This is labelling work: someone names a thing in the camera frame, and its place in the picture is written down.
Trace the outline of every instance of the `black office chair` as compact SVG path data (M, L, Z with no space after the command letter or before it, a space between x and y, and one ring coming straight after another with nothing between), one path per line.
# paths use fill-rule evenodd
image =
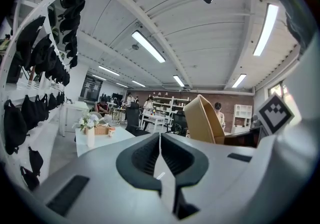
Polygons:
M127 127L125 129L134 136L141 136L150 133L148 131L141 130L139 127L139 107L138 103L131 102L131 106L125 109L127 119Z
M177 134L184 137L187 135L188 124L184 111L173 113L171 131L168 130L169 124L166 126L167 133Z

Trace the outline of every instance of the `fluorescent ceiling light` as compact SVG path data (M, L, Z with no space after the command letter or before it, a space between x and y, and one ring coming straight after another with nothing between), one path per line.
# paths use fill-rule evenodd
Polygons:
M163 63L166 60L164 57L161 56L161 54L154 48L154 46L144 37L143 34L140 33L140 31L135 31L132 34L132 37L137 40L149 53L152 54L153 57L155 57L158 62Z
M100 77L100 76L97 76L97 75L95 75L95 74L93 74L92 76L93 76L93 77L96 77L96 78L99 78L99 79L101 79L101 80L104 80L104 81L107 80L107 79L104 79L104 78L102 78L102 77Z
M254 53L253 53L254 56L260 56L262 54L262 51L266 47L266 44L269 40L272 29L276 22L278 9L279 9L278 6L273 4L268 4L266 17L264 19L264 24L262 28L262 33L260 35L258 44L254 50Z
M128 86L125 86L125 85L123 85L123 84L121 84L121 83L118 83L118 82L116 82L116 84L117 84L117 85L120 85L120 86L123 86L123 87L125 87L125 88L129 88Z
M238 85L241 84L241 82L246 78L246 74L241 74L238 78L238 80L234 83L234 85L232 86L232 88L237 88Z
M146 87L145 85L143 85L143 84L141 84L141 83L139 83L139 82L136 82L136 81L134 81L134 80L132 80L132 82L134 82L135 84L140 85L140 86L142 86L142 87Z
M102 69L102 70L108 71L108 72L110 72L110 73L112 73L112 74L114 74L114 75L116 75L116 76L120 76L118 73L113 72L113 71L111 71L110 69L107 69L107 68L105 68L105 67L103 67L103 66L99 66L99 68Z
M181 81L181 79L179 78L179 76L174 75L173 78L178 82L178 84L179 84L181 87L185 87L184 83Z

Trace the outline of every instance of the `brick wall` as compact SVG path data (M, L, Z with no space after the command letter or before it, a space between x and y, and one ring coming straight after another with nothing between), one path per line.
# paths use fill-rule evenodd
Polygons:
M161 93L161 97L171 98L174 96L179 99L187 99L189 98L192 101L199 93L195 92L172 92L168 91L168 95L166 96L166 91L146 91L146 90L132 90L130 91L133 97L139 96L139 103L143 105L149 95L158 96L158 93ZM224 114L225 119L225 131L227 133L231 132L232 128L232 120L234 117L234 106L236 104L240 105L249 105L254 106L254 97L246 96L246 95L232 95L232 94L210 94L210 93L201 93L203 97L205 97L213 106L216 102L220 102L222 105L222 113Z

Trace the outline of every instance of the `vase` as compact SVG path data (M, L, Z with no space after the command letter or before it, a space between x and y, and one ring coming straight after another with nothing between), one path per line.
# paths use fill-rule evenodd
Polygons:
M86 131L86 144L89 148L93 148L95 145L95 128L88 128Z

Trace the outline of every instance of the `office chair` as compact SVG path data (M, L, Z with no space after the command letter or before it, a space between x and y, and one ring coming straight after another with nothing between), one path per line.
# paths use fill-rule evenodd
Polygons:
M180 136L186 136L188 130L187 119L184 111L178 111L172 115L171 131L169 130L169 124L166 126L167 133L174 133Z
M131 102L131 106L125 109L126 119L127 119L127 127L125 128L129 133L134 136L141 136L149 134L150 132L141 130L139 127L139 115L140 109L139 104L135 102Z

